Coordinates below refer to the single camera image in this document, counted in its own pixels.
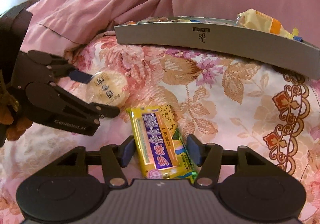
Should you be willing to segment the grey painted cardboard box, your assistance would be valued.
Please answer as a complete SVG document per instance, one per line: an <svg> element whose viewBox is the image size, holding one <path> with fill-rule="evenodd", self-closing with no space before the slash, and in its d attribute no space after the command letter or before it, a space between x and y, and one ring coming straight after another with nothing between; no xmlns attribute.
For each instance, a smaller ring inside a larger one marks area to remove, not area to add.
<svg viewBox="0 0 320 224"><path fill-rule="evenodd" d="M319 48L208 17L149 17L115 26L117 42L203 49L257 60L319 79Z"/></svg>

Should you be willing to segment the round rice cracker packet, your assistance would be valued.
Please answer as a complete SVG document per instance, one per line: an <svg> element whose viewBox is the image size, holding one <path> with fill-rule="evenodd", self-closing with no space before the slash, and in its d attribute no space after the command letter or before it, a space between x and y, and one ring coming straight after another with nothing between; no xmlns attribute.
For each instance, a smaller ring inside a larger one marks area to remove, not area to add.
<svg viewBox="0 0 320 224"><path fill-rule="evenodd" d="M86 85L86 100L109 106L122 107L130 96L127 78L115 70L94 74Z"/></svg>

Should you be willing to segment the floral pink bed cover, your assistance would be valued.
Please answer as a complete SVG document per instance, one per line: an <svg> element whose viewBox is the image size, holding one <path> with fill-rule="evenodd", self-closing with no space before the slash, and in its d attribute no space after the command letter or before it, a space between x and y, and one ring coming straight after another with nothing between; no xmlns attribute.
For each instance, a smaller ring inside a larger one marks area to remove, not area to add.
<svg viewBox="0 0 320 224"><path fill-rule="evenodd" d="M126 108L171 105L185 139L224 149L247 145L298 179L307 193L300 214L319 223L319 80L268 64L173 47L120 45L104 36L85 48L58 52L80 71L120 72L130 97L115 119L101 120L95 136L33 124L1 148L1 223L20 223L18 185L76 146L97 151L132 134Z"/></svg>

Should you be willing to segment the cream orange snack packet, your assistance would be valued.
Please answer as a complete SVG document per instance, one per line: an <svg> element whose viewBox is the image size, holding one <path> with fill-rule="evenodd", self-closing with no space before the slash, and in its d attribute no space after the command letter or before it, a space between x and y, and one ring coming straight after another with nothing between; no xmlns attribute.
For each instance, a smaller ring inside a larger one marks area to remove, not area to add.
<svg viewBox="0 0 320 224"><path fill-rule="evenodd" d="M293 39L299 34L297 28L294 28L290 33L284 29L280 21L254 9L248 9L245 12L239 13L236 18L236 24L238 26L279 35L288 39Z"/></svg>

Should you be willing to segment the yellow purple biscuit packet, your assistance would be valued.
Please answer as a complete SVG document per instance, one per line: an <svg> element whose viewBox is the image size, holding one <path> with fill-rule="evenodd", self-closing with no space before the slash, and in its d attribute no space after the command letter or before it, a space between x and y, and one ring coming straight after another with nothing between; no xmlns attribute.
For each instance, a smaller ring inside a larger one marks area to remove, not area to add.
<svg viewBox="0 0 320 224"><path fill-rule="evenodd" d="M188 179L191 162L170 105L128 108L142 175L147 179Z"/></svg>

